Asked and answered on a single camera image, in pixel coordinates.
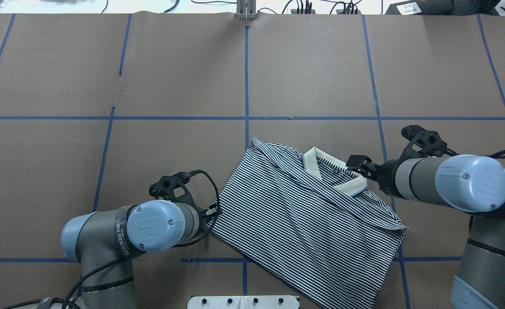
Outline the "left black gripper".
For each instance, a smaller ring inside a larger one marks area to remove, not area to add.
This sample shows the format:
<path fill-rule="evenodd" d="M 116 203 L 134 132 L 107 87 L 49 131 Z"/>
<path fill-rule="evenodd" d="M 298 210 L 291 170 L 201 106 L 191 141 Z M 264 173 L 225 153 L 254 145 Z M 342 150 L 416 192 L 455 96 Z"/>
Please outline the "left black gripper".
<path fill-rule="evenodd" d="M 202 209 L 196 205 L 191 192 L 187 189 L 192 177 L 199 172 L 178 172 L 169 176 L 162 176 L 158 182 L 151 184 L 148 190 L 150 196 L 155 200 L 178 202 L 191 206 L 200 218 L 217 217 L 221 214 L 221 207 L 210 205 L 209 209 Z"/>

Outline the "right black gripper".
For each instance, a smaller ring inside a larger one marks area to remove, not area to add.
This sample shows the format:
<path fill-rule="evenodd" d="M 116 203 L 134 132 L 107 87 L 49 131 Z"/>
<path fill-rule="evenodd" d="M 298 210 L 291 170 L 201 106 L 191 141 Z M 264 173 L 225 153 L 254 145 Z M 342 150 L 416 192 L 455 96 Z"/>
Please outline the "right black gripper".
<path fill-rule="evenodd" d="M 347 169 L 378 183 L 380 190 L 386 194 L 412 194 L 412 168 L 425 158 L 447 155 L 448 146 L 438 132 L 420 125 L 404 127 L 401 135 L 408 144 L 397 160 L 380 165 L 373 164 L 368 156 L 350 155 L 346 161 Z"/>

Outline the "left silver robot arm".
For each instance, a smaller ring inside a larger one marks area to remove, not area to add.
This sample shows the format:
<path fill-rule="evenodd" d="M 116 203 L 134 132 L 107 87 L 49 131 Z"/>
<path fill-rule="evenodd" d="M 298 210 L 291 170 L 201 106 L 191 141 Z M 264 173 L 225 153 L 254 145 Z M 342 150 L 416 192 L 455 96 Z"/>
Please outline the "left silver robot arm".
<path fill-rule="evenodd" d="M 203 174 L 215 192 L 207 208 L 198 206 L 186 185 Z M 151 201 L 70 219 L 60 245 L 82 268 L 68 294 L 52 303 L 63 309 L 135 309 L 133 260 L 150 252 L 184 248 L 202 241 L 221 215 L 219 190 L 204 170 L 163 176 L 149 188 Z"/>

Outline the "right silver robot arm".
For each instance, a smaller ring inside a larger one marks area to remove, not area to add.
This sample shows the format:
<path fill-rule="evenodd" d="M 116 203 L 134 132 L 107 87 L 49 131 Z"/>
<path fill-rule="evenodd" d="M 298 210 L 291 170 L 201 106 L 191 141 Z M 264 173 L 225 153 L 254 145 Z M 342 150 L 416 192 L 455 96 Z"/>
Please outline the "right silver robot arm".
<path fill-rule="evenodd" d="M 505 149 L 488 156 L 459 154 L 438 132 L 401 130 L 408 144 L 396 160 L 376 164 L 352 155 L 347 167 L 384 194 L 447 206 L 470 215 L 469 236 L 453 279 L 455 309 L 505 309 Z"/>

